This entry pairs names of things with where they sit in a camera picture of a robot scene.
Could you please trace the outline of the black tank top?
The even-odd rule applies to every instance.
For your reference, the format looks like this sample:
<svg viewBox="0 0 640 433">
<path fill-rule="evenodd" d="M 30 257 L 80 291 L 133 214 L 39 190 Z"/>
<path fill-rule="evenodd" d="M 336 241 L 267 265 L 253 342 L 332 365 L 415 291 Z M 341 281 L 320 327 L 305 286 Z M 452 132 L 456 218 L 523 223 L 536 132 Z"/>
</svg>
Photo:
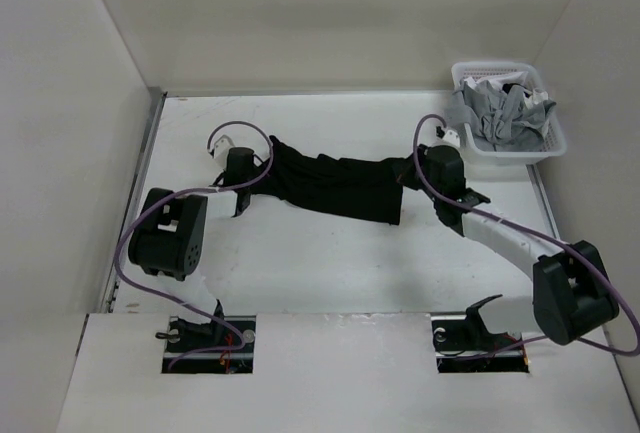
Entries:
<svg viewBox="0 0 640 433">
<path fill-rule="evenodd" d="M 306 156 L 277 137 L 273 164 L 251 192 L 286 201 L 319 213 L 389 225 L 401 218 L 402 177 L 409 171 L 407 158 L 380 161 L 335 159 L 326 154 Z"/>
</svg>

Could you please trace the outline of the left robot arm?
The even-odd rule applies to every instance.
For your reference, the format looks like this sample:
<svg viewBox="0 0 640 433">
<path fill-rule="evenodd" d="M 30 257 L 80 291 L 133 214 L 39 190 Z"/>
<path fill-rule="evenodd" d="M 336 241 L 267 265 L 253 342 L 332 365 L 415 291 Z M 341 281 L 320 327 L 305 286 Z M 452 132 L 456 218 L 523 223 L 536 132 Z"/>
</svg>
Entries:
<svg viewBox="0 0 640 433">
<path fill-rule="evenodd" d="M 147 276 L 185 281 L 199 265 L 207 222 L 244 213 L 253 190 L 268 178 L 273 165 L 273 151 L 259 164 L 252 149 L 233 147 L 213 184 L 179 191 L 150 189 L 116 255 L 126 254 Z"/>
</svg>

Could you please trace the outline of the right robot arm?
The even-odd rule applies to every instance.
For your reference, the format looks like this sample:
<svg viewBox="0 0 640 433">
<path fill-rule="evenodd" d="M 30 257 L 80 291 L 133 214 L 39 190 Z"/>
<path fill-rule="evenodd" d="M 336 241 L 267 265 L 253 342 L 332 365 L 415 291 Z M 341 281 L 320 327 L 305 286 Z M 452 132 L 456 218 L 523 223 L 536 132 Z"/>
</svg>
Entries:
<svg viewBox="0 0 640 433">
<path fill-rule="evenodd" d="M 620 315 L 620 296 L 597 248 L 586 241 L 563 243 L 500 217 L 488 197 L 468 187 L 456 148 L 414 147 L 398 181 L 424 192 L 445 227 L 493 251 L 531 284 L 527 295 L 477 303 L 479 314 L 463 326 L 471 346 L 487 348 L 511 331 L 537 332 L 565 346 Z"/>
</svg>

